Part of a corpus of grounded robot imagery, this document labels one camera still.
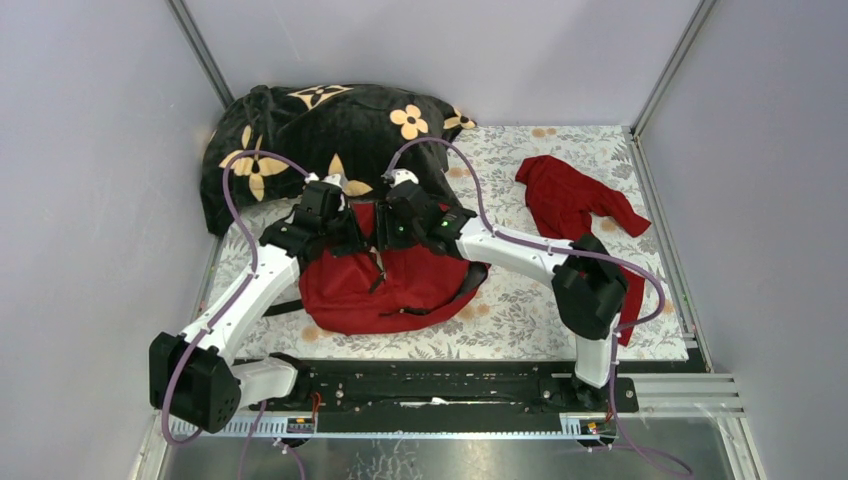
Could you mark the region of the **red student backpack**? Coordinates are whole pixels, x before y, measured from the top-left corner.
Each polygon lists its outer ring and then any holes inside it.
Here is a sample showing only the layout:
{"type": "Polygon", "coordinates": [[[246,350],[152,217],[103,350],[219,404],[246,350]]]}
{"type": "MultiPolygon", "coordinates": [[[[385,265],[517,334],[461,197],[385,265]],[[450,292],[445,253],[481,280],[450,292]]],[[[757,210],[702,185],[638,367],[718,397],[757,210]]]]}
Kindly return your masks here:
{"type": "Polygon", "coordinates": [[[485,263],[438,256],[420,245],[379,252],[376,204],[356,203],[353,211],[368,249],[340,257],[324,252],[302,273],[301,298],[269,307],[266,317],[304,310],[322,329],[344,335],[420,330],[451,319],[488,277],[485,263]]]}

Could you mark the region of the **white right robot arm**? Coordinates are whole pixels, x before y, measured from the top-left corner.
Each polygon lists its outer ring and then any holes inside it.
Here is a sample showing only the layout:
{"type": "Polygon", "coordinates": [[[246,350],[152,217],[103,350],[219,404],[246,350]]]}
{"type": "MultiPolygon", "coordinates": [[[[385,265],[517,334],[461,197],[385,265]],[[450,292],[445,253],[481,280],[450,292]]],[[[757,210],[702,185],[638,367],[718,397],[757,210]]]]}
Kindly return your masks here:
{"type": "Polygon", "coordinates": [[[586,235],[566,243],[489,226],[479,212],[443,208],[406,169],[383,179],[389,191],[376,214],[379,250],[422,246],[435,255],[501,267],[546,284],[561,322],[577,337],[575,402],[597,412],[612,400],[612,330],[628,284],[599,240],[586,235]]]}

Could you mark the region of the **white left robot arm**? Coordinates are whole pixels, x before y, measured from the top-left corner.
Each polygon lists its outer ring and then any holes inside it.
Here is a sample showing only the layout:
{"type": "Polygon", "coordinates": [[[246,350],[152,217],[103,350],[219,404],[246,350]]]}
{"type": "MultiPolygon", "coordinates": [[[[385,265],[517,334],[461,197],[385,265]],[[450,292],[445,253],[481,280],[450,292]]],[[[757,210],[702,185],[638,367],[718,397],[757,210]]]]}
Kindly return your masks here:
{"type": "Polygon", "coordinates": [[[341,174],[309,175],[291,217],[249,241],[250,263],[225,294],[181,333],[162,332],[151,342],[149,398],[164,417],[217,433],[238,410],[269,399],[288,411],[307,404],[311,387],[293,359],[236,358],[248,331],[298,282],[307,263],[350,235],[356,221],[343,192],[346,183],[341,174]]]}

